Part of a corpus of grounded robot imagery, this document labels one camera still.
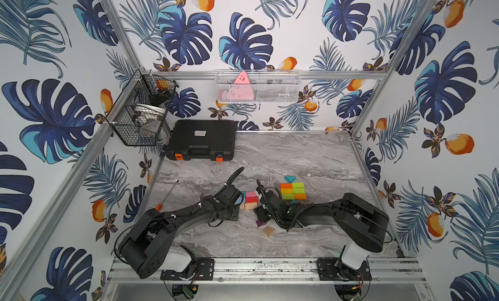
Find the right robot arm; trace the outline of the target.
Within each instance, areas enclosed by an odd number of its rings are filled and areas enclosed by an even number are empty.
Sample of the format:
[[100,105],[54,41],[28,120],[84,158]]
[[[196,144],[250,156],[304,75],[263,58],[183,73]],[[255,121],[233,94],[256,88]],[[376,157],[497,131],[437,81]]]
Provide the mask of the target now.
[[286,231],[308,226],[338,226],[350,238],[338,258],[318,262],[321,280],[354,281],[370,280],[367,270],[368,257],[380,253],[388,232],[389,217],[380,208],[346,193],[341,199],[328,203],[288,203],[257,181],[261,205],[255,213],[261,222],[274,220]]

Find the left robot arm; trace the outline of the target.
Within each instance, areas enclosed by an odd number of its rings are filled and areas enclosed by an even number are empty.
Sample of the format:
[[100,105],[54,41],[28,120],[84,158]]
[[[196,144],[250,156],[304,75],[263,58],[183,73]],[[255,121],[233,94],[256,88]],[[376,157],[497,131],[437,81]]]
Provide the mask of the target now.
[[233,182],[244,171],[237,169],[215,194],[203,196],[198,203],[175,211],[147,210],[136,223],[118,236],[114,254],[128,264],[141,279],[158,271],[166,261],[174,239],[201,224],[218,227],[239,219],[242,193]]

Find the red block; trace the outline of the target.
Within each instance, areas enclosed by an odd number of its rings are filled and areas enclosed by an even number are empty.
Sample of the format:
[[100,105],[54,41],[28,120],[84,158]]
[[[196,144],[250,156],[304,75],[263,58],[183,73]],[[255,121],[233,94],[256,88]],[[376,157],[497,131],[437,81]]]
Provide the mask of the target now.
[[257,196],[250,196],[245,198],[245,203],[257,203],[259,198]]

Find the natural wood triangle block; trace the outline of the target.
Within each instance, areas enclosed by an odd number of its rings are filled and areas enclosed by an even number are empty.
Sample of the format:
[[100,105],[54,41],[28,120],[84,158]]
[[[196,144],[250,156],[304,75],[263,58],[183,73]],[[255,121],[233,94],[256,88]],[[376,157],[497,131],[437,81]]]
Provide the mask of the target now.
[[266,226],[262,229],[262,231],[265,233],[267,237],[271,237],[274,234],[275,229],[271,228],[270,226]]

